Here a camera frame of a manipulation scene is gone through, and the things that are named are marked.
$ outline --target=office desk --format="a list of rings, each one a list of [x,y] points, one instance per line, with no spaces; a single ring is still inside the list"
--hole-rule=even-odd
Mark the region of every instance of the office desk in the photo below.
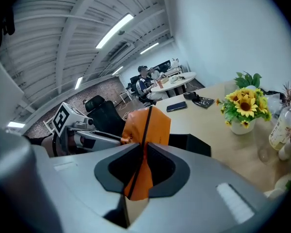
[[[202,97],[222,99],[224,87],[225,84],[221,83],[195,92]],[[168,105],[182,101],[186,101],[188,108],[166,112]],[[157,102],[156,107],[171,118],[170,133],[190,133],[206,142],[211,146],[212,158],[226,164],[263,192],[272,190],[276,181],[290,172],[288,163],[280,161],[277,151],[269,144],[268,136],[273,129],[271,122],[259,118],[252,132],[235,135],[225,124],[220,107],[215,103],[204,109],[179,95]],[[258,149],[269,153],[268,163],[261,162]]]
[[[169,90],[172,90],[172,89],[175,89],[177,87],[182,86],[183,92],[185,92],[184,85],[186,83],[192,81],[195,78],[196,73],[195,72],[184,72],[184,73],[181,73],[181,76],[185,77],[185,80],[177,80],[174,83],[170,83],[169,81],[167,81],[166,83],[163,84],[163,88],[160,88],[160,86],[157,85],[156,87],[152,88],[151,91],[152,92],[163,92],[163,91],[166,91],[168,97],[170,97],[170,95],[168,93]],[[175,89],[175,93],[176,93],[176,95],[179,95],[179,92],[176,89]]]

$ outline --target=yellow sunflower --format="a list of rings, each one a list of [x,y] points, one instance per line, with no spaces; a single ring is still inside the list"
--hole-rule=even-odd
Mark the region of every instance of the yellow sunflower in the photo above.
[[[250,123],[247,122],[246,120],[242,121],[241,124],[242,124],[246,129],[248,129],[248,128],[249,128],[249,125],[250,125]]]
[[[268,113],[267,99],[265,97],[259,98],[259,110],[262,113]]]
[[[254,98],[254,91],[247,88],[240,89],[242,96],[248,95],[250,98]]]
[[[250,98],[248,95],[245,95],[239,101],[234,102],[234,104],[235,108],[237,108],[237,112],[239,112],[242,116],[254,117],[254,112],[257,111],[256,108],[258,107],[255,102],[255,98]]]
[[[238,101],[239,99],[242,98],[242,93],[237,90],[237,91],[234,91],[233,93],[231,94],[228,94],[225,99],[231,101],[231,102],[235,102],[235,101]]]
[[[264,96],[263,92],[261,91],[261,89],[257,88],[255,90],[255,93],[258,95],[258,96]]]
[[[265,114],[265,121],[270,121],[272,119],[272,113],[268,112]]]

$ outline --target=round table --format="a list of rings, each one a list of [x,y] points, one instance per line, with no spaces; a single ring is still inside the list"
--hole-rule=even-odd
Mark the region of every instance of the round table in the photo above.
[[[162,84],[163,88],[160,88],[160,86],[157,85],[156,87],[152,88],[151,91],[152,92],[165,91],[167,93],[168,97],[170,97],[169,93],[168,93],[169,90],[172,90],[172,89],[175,89],[179,86],[182,86],[183,92],[186,92],[184,84],[192,81],[195,78],[196,73],[195,72],[184,72],[184,73],[181,73],[180,76],[184,77],[185,79],[184,80],[177,80],[174,83],[170,83],[169,81],[167,81],[166,83]],[[177,89],[175,89],[175,93],[176,93],[176,95],[179,95],[179,92]]]

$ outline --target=ceiling light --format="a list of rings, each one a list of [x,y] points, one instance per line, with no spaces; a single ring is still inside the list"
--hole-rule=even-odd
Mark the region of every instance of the ceiling light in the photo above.
[[[122,20],[120,20],[118,23],[116,23],[113,26],[113,28],[111,28],[110,31],[105,35],[105,37],[103,37],[103,39],[98,43],[96,48],[97,49],[102,48],[116,32],[118,32],[126,23],[128,23],[133,18],[134,17],[131,14],[128,14]]]
[[[150,50],[151,48],[157,46],[159,43],[155,43],[154,45],[152,45],[151,47],[148,47],[146,50],[143,50],[140,54],[143,54],[144,52]]]
[[[120,67],[118,70],[116,70],[112,75],[116,74],[119,70],[121,70],[123,67]]]
[[[83,77],[78,78],[78,81],[77,81],[76,87],[74,88],[75,90],[79,88],[82,79],[83,79]]]
[[[18,123],[18,122],[10,122],[8,124],[8,127],[13,127],[13,128],[23,128],[25,124],[23,123]]]

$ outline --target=smartphone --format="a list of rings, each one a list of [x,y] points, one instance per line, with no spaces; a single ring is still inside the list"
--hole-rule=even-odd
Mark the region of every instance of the smartphone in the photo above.
[[[185,101],[181,103],[175,103],[175,104],[167,106],[167,112],[184,109],[186,107],[187,105]]]

